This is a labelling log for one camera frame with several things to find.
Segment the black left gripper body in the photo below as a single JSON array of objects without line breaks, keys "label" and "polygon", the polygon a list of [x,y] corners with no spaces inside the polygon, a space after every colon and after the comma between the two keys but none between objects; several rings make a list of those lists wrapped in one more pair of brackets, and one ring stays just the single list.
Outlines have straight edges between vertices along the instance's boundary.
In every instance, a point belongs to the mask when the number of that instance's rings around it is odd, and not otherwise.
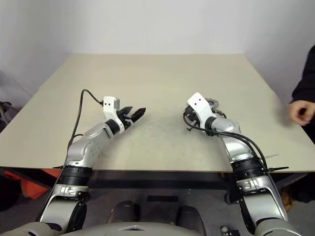
[{"label": "black left gripper body", "polygon": [[130,120],[130,116],[133,114],[133,113],[129,113],[128,116],[122,116],[120,114],[120,110],[116,112],[119,120],[121,121],[122,125],[120,125],[120,131],[121,132],[124,132],[126,129],[128,129],[131,124],[133,123],[131,120]]}]

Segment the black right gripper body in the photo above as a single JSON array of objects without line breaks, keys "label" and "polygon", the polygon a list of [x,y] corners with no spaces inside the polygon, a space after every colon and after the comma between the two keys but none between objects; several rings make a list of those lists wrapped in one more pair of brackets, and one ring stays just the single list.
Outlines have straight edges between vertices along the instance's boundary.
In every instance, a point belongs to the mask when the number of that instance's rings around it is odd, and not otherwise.
[{"label": "black right gripper body", "polygon": [[187,130],[192,130],[193,127],[199,128],[199,118],[191,106],[187,106],[183,112],[184,122],[188,123]]}]

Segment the person's bare hand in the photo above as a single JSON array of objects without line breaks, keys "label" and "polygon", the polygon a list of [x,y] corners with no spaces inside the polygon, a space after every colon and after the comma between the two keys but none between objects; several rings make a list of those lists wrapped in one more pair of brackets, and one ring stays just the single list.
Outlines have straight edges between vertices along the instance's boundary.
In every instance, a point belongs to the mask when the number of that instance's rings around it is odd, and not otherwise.
[{"label": "person's bare hand", "polygon": [[305,126],[311,122],[315,115],[315,104],[305,100],[293,101],[289,105],[289,117],[292,121]]}]

